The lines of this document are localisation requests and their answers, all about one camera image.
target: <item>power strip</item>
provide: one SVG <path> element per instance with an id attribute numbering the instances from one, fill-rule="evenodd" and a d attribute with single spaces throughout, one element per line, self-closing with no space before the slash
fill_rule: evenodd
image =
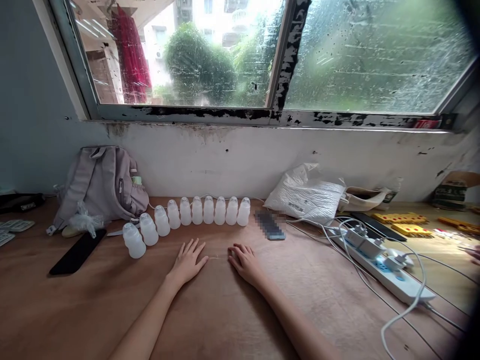
<path id="1" fill-rule="evenodd" d="M 345 249 L 341 236 L 331 238 L 341 249 Z M 402 303 L 410 305 L 417 297 L 420 290 L 420 283 L 409 273 L 403 270 L 392 271 L 384 262 L 386 257 L 378 255 L 376 258 L 369 258 L 359 249 L 351 245 L 346 239 L 348 253 L 360 265 L 362 265 L 370 274 L 372 274 L 384 287 L 386 287 L 393 295 L 395 295 Z M 435 294 L 424 288 L 421 292 L 419 303 L 427 303 L 435 298 Z"/>

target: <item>forearm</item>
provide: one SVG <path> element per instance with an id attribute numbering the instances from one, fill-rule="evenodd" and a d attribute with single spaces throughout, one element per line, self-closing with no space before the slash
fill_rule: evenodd
<path id="1" fill-rule="evenodd" d="M 271 280 L 263 279 L 258 287 L 275 312 L 288 338 L 302 360 L 338 360 L 340 354 Z"/>
<path id="2" fill-rule="evenodd" d="M 148 360 L 152 354 L 165 316 L 180 286 L 167 277 L 140 316 L 110 355 L 109 360 Z"/>

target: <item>backpack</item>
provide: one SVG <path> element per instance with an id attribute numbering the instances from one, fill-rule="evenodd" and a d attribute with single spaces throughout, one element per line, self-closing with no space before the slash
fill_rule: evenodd
<path id="1" fill-rule="evenodd" d="M 132 181 L 136 176 L 137 162 L 124 148 L 82 147 L 57 194 L 60 208 L 47 233 L 52 235 L 67 226 L 79 201 L 85 203 L 89 215 L 103 216 L 104 223 L 136 218 L 149 204 L 145 188 Z"/>

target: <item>wet window glass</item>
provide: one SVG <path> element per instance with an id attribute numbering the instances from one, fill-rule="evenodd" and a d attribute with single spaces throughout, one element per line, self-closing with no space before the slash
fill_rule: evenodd
<path id="1" fill-rule="evenodd" d="M 313 0 L 285 109 L 431 114 L 474 59 L 450 0 Z"/>
<path id="2" fill-rule="evenodd" d="M 265 106 L 283 0 L 70 4 L 101 104 Z"/>

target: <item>hand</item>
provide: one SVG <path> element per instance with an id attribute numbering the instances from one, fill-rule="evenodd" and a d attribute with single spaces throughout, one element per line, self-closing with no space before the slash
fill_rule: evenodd
<path id="1" fill-rule="evenodd" d="M 480 265 L 480 245 L 475 245 L 475 250 L 467 250 L 466 253 L 472 257 L 472 263 Z"/>
<path id="2" fill-rule="evenodd" d="M 267 276 L 260 267 L 258 259 L 250 246 L 234 243 L 228 250 L 234 252 L 240 262 L 233 256 L 228 257 L 228 261 L 236 269 L 238 274 L 250 285 L 259 289 L 267 281 Z"/>
<path id="3" fill-rule="evenodd" d="M 209 260 L 208 256 L 204 256 L 197 263 L 197 258 L 205 247 L 205 243 L 197 247 L 198 243 L 198 238 L 195 240 L 195 242 L 193 239 L 190 240 L 186 246 L 185 243 L 183 243 L 180 251 L 178 252 L 178 256 L 175 259 L 175 264 L 166 276 L 168 279 L 173 281 L 178 288 L 181 288 L 185 283 L 192 280 Z"/>

